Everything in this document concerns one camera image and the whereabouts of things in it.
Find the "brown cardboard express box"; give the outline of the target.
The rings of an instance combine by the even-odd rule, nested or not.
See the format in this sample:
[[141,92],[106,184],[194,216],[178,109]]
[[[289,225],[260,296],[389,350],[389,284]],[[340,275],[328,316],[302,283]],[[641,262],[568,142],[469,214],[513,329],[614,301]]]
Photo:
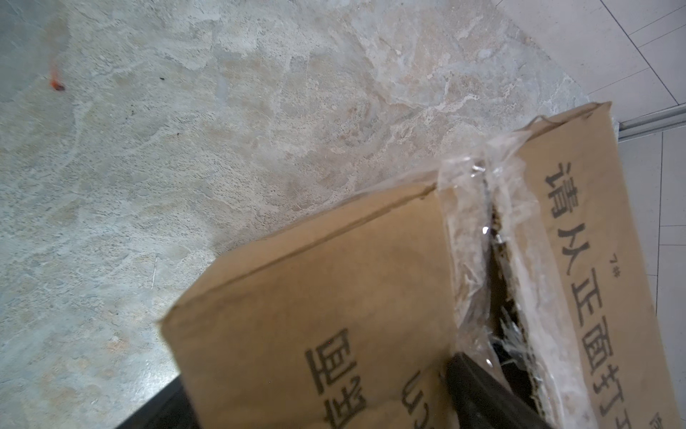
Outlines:
[[[679,428],[608,103],[518,132],[598,426]],[[236,248],[161,332],[203,428],[460,428],[441,161]]]

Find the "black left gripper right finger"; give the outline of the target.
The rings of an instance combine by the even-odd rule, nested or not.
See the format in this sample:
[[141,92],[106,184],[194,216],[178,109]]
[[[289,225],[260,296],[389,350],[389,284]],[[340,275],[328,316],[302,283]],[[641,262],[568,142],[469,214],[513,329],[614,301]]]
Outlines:
[[446,384],[460,428],[550,428],[464,352],[448,361]]

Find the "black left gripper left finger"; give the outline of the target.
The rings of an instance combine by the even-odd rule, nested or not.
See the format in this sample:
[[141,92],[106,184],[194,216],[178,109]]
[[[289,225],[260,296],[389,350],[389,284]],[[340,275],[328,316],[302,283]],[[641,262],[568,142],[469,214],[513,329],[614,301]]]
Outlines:
[[179,376],[117,427],[117,429],[200,428]]

